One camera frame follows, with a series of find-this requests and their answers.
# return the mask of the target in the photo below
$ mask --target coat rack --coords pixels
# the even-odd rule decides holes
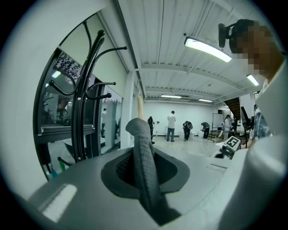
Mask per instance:
[[[110,93],[107,93],[105,95],[93,97],[89,95],[89,91],[93,87],[99,87],[100,85],[116,85],[116,82],[101,82],[101,83],[95,83],[89,88],[87,88],[87,85],[89,83],[89,78],[91,77],[92,72],[94,70],[94,66],[102,55],[111,51],[115,51],[115,50],[127,49],[126,46],[119,47],[119,48],[112,48],[112,49],[107,49],[103,51],[102,53],[100,53],[99,55],[97,55],[101,45],[103,44],[105,40],[105,38],[103,37],[105,32],[103,30],[99,30],[97,37],[92,45],[91,36],[90,36],[89,29],[87,26],[87,21],[84,21],[83,24],[84,24],[85,31],[88,36],[89,52],[83,64],[83,67],[80,71],[77,84],[75,83],[74,79],[71,78],[73,86],[74,86],[74,90],[70,93],[67,93],[67,92],[64,92],[53,80],[49,82],[49,85],[52,86],[54,89],[56,89],[59,93],[66,95],[66,96],[74,95],[73,106],[72,106],[71,128],[72,128],[72,147],[74,151],[75,162],[79,162],[81,160],[86,159],[85,150],[84,150],[84,132],[83,132],[85,99],[88,98],[90,100],[100,100],[103,98],[110,98],[112,96]]]

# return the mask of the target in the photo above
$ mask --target wooden pole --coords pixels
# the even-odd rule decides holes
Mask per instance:
[[[141,96],[137,97],[137,111],[138,111],[138,118],[144,120],[144,116],[143,116],[143,102],[142,102],[142,97]]]

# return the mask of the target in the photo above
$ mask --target white ceiling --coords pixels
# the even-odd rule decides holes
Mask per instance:
[[[185,36],[218,47],[218,24],[263,17],[246,0],[118,0],[133,47],[146,100],[161,94],[228,100],[259,87],[247,80],[247,62],[226,63],[186,48]],[[231,54],[228,44],[224,51]],[[260,83],[263,79],[256,76]]]

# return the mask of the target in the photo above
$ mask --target jeans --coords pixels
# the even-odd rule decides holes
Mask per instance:
[[[184,139],[188,140],[190,136],[190,129],[184,128]]]
[[[168,128],[167,131],[167,141],[169,141],[170,133],[171,133],[171,141],[174,141],[174,128]]]
[[[209,130],[210,130],[210,127],[206,128],[204,130],[204,135],[203,135],[203,138],[207,139],[208,138],[208,133],[209,133]]]

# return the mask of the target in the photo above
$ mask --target fluorescent light fixture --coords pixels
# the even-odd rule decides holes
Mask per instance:
[[[184,44],[186,47],[194,48],[194,49],[209,53],[225,62],[230,62],[232,59],[232,57],[225,54],[223,51],[215,48],[214,46],[211,46],[210,44],[206,42],[202,42],[195,38],[186,37]]]
[[[255,86],[259,85],[258,81],[251,74],[247,75],[247,78],[252,81]]]
[[[181,98],[180,96],[174,96],[174,95],[161,95],[161,97],[164,97],[164,98]]]
[[[52,77],[56,78],[61,74],[59,71],[55,71],[54,74],[52,74]]]
[[[211,100],[206,100],[206,99],[198,99],[198,101],[201,101],[201,102],[213,102]]]

